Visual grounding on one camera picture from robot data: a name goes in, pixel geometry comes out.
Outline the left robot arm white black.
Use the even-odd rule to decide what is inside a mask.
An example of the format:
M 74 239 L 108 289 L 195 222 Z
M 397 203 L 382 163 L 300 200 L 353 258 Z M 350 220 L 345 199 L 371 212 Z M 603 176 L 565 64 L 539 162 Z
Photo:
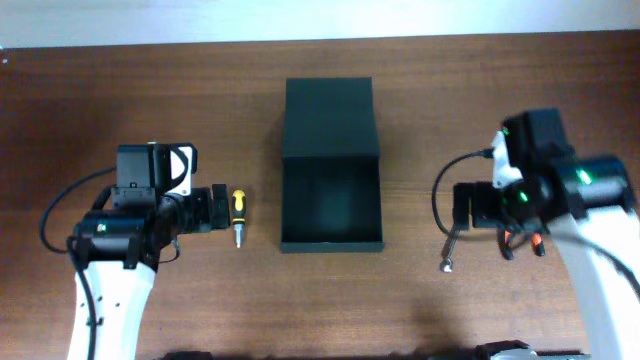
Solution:
M 231 225 L 224 184 L 189 194 L 108 187 L 75 226 L 67 247 L 76 270 L 71 359 L 132 359 L 162 252 L 182 235 Z

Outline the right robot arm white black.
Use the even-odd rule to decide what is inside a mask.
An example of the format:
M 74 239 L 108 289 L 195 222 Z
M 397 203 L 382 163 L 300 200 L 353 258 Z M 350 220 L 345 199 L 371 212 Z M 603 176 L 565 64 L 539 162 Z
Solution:
M 518 159 L 495 154 L 492 181 L 453 190 L 449 237 L 494 228 L 547 237 L 570 275 L 594 359 L 639 356 L 639 217 L 622 162 L 613 156 Z

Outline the silver ring wrench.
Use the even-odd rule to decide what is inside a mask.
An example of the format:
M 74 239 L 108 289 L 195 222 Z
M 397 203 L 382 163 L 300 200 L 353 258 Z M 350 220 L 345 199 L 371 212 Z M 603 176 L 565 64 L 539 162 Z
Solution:
M 440 271 L 443 273 L 451 273 L 453 271 L 453 259 L 452 255 L 454 247 L 456 245 L 459 236 L 459 231 L 453 227 L 445 240 L 445 244 L 442 248 L 442 261 L 439 265 Z

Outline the orange black long-nose pliers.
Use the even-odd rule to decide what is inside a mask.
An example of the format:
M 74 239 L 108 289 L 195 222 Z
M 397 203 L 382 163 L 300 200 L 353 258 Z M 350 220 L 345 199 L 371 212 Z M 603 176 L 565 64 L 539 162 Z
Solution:
M 532 246 L 536 256 L 544 257 L 546 255 L 542 236 L 538 233 L 513 233 L 507 230 L 498 230 L 497 244 L 501 256 L 507 261 L 514 259 L 516 249 L 527 244 Z

